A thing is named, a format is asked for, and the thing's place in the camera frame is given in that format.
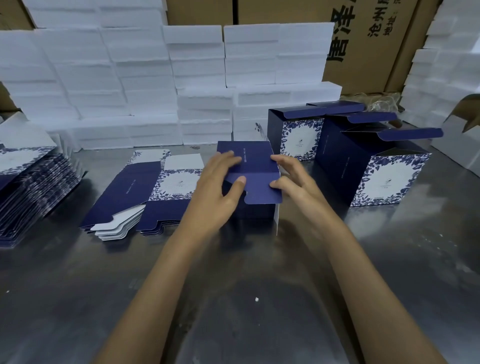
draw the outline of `hand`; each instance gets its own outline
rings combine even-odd
[[[271,158],[289,173],[290,178],[282,176],[272,181],[270,187],[286,192],[305,217],[317,228],[322,227],[325,218],[336,216],[317,183],[308,175],[298,159],[282,154],[274,154]]]
[[[238,177],[226,196],[222,195],[222,183],[228,169],[241,160],[232,151],[223,154],[217,152],[210,158],[177,231],[197,241],[204,241],[227,222],[237,207],[247,178]]]

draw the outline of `metal table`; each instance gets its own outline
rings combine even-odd
[[[204,161],[216,149],[169,148]],[[104,245],[77,228],[132,152],[80,152],[85,180],[21,245],[0,252],[0,363],[88,363],[141,286],[172,230]],[[480,179],[436,152],[401,204],[348,209],[321,170],[307,167],[447,361],[478,362]],[[206,247],[164,362],[361,362],[321,244],[288,198],[280,218],[278,236],[271,225],[237,225]]]

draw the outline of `forearm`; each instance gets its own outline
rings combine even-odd
[[[177,230],[98,353],[96,364],[158,364],[193,256],[195,238]]]
[[[328,257],[357,332],[365,361],[446,363],[390,290],[337,216],[323,226]]]

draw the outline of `table surface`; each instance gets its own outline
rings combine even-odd
[[[168,148],[204,161],[216,150]],[[0,251],[0,363],[88,363],[141,286],[173,228],[109,245],[77,228],[132,153],[78,153],[82,183]],[[447,361],[477,363],[480,179],[434,152],[401,204],[349,209],[306,167]],[[335,275],[288,198],[273,230],[240,223],[215,237],[186,279],[163,362],[361,362]]]

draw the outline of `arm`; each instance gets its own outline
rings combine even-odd
[[[313,224],[337,277],[368,364],[446,364],[377,272],[300,162],[274,155],[290,174],[270,185],[285,191]]]
[[[95,364],[160,362],[190,264],[202,244],[229,219],[245,187],[246,178],[239,177],[228,195],[222,195],[229,167],[240,161],[233,152],[217,153],[209,160],[180,225],[94,359]]]

